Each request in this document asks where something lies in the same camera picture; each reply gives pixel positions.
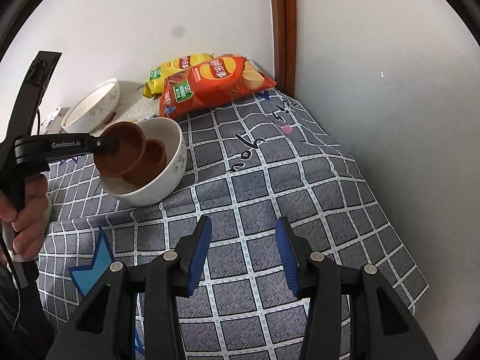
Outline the person's left hand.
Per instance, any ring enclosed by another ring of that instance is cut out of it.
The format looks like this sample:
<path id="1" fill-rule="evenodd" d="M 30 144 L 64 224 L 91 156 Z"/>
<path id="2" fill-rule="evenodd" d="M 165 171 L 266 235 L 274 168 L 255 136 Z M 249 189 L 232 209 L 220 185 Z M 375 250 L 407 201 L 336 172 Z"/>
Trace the person's left hand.
<path id="1" fill-rule="evenodd" d="M 47 198 L 47 178 L 43 174 L 26 184 L 27 202 L 17 211 L 4 193 L 1 193 L 1 219 L 10 223 L 17 237 L 13 241 L 13 251 L 24 261 L 34 260 L 42 248 L 48 219 L 45 213 L 49 208 Z"/>

